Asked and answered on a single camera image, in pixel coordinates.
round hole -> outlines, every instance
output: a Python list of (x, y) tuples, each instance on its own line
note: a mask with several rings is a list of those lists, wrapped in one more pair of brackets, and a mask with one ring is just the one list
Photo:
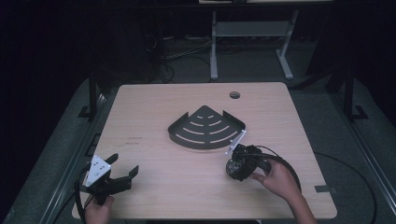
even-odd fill
[(230, 92), (230, 97), (233, 99), (238, 99), (239, 97), (241, 97), (241, 94), (239, 94), (239, 92), (237, 91), (232, 91)]

dark floor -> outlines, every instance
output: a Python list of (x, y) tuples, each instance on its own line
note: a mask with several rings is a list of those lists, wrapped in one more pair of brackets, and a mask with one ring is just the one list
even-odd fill
[[(219, 47), (217, 82), (284, 82), (297, 85), (307, 77), (315, 43), (292, 42), (287, 54), (294, 80), (282, 74), (275, 49), (282, 39), (238, 39)], [(169, 40), (168, 56), (205, 43), (204, 39)], [(152, 83), (208, 82), (208, 50), (168, 63)], [(354, 105), (360, 105), (368, 119), (351, 123), (342, 112), (343, 90), (327, 93), (325, 77), (303, 90), (290, 91), (323, 176), (331, 188), (338, 215), (319, 223), (396, 223), (395, 211), (389, 205), (385, 180), (396, 186), (396, 130), (375, 105), (366, 88), (355, 81)], [(58, 123), (34, 170), (25, 182), (5, 223), (51, 223), (66, 204), (56, 223), (79, 223), (71, 216), (74, 200), (72, 183), (78, 170), (90, 160), (84, 156), (92, 139), (103, 129), (117, 88), (98, 101), (98, 114), (92, 122), (78, 118), (88, 105), (88, 81), (76, 91)], [(144, 220), (112, 220), (111, 223), (145, 223)], [(262, 220), (262, 223), (293, 223), (293, 220)]]

hand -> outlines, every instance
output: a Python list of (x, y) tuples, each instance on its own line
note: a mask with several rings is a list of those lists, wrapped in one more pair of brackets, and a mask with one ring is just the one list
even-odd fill
[(111, 206), (115, 199), (111, 196), (106, 198), (103, 205), (99, 205), (97, 200), (90, 195), (85, 206), (85, 220), (87, 224), (107, 224), (110, 220)]
[(278, 161), (268, 160), (271, 164), (269, 174), (253, 173), (250, 177), (259, 181), (275, 195), (283, 198), (290, 206), (297, 224), (317, 224), (305, 197), (300, 192), (288, 168)]
[(271, 164), (269, 174), (260, 175), (253, 173), (250, 177), (259, 181), (263, 186), (275, 195), (283, 198), (286, 202), (295, 197), (302, 196), (294, 177), (288, 168), (282, 163), (274, 160), (267, 160)]

wooden table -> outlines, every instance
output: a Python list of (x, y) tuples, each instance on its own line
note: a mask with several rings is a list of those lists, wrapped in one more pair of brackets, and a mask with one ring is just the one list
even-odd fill
[[(240, 93), (232, 99), (230, 92)], [(122, 86), (95, 154), (120, 158), (111, 178), (136, 165), (132, 189), (114, 195), (114, 218), (260, 219), (291, 218), (288, 205), (252, 179), (225, 173), (227, 147), (208, 151), (173, 142), (167, 128), (202, 105), (225, 110), (245, 122), (241, 144), (261, 145), (288, 161), (300, 177), (303, 195), (316, 218), (336, 216), (329, 192), (286, 86), (282, 83), (208, 83)], [(73, 216), (78, 217), (76, 209)]]

dark background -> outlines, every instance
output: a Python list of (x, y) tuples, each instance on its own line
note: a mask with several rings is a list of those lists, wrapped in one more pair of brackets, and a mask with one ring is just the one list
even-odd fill
[[(335, 2), (330, 14), (306, 9), (299, 15), (293, 40), (315, 41), (322, 34), (307, 75), (336, 63), (352, 64), (354, 76), (396, 126), (396, 8), (386, 1)], [(122, 83), (149, 83), (162, 49), (159, 45), (146, 52), (149, 43), (142, 34), (210, 34), (208, 11), (142, 16), (80, 10), (98, 6), (95, 1), (0, 2), (0, 220), (90, 72), (99, 74), (96, 81), (102, 91)]]

